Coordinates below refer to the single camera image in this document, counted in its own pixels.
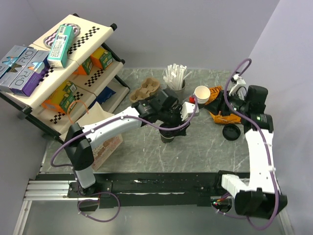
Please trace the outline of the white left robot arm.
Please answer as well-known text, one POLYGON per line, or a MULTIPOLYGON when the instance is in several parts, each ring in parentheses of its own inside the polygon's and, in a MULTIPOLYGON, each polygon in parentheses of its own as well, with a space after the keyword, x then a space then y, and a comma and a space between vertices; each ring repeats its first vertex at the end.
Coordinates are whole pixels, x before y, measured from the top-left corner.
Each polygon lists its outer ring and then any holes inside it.
POLYGON ((195 104, 180 103, 173 91, 164 89, 105 120, 84 126, 73 124, 66 136, 65 150, 79 191, 86 197, 96 193, 96 179, 91 166, 94 163, 93 150, 99 144, 147 124, 155 127, 157 121, 162 123, 157 126, 161 140, 168 143, 177 136, 186 136, 191 119, 198 113, 195 104))

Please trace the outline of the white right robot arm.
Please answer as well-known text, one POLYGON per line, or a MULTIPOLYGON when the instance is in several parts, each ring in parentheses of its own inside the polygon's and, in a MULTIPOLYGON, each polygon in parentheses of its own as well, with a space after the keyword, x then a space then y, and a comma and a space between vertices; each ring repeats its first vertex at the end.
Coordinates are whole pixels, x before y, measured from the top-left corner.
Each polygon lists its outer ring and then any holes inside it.
POLYGON ((249 183, 231 171, 220 170, 214 182, 214 191, 219 195, 227 192, 234 197, 234 208, 238 215, 270 219, 288 203, 278 187, 272 156, 273 120, 265 114, 268 90, 251 85, 245 98, 220 91, 217 97, 206 105, 212 114, 222 117, 240 113, 253 120, 241 119, 248 144, 250 176, 249 183))

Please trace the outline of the black paper coffee cup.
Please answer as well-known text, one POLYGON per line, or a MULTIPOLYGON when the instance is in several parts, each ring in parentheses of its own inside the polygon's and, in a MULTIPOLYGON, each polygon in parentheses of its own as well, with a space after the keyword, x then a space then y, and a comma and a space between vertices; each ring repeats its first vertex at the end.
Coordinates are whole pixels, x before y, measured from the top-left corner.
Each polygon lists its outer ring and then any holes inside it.
POLYGON ((165 144, 171 143, 174 140, 174 136, 171 132, 160 130, 161 141, 165 144))

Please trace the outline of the black plastic cup lid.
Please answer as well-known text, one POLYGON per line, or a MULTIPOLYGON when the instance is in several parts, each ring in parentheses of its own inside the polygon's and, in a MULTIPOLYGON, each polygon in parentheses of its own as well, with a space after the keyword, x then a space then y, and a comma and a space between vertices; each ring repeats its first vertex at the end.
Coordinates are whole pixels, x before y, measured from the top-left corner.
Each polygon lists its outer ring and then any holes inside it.
POLYGON ((226 140, 235 141, 240 137, 241 131, 235 124, 226 124, 223 127, 222 134, 226 140))

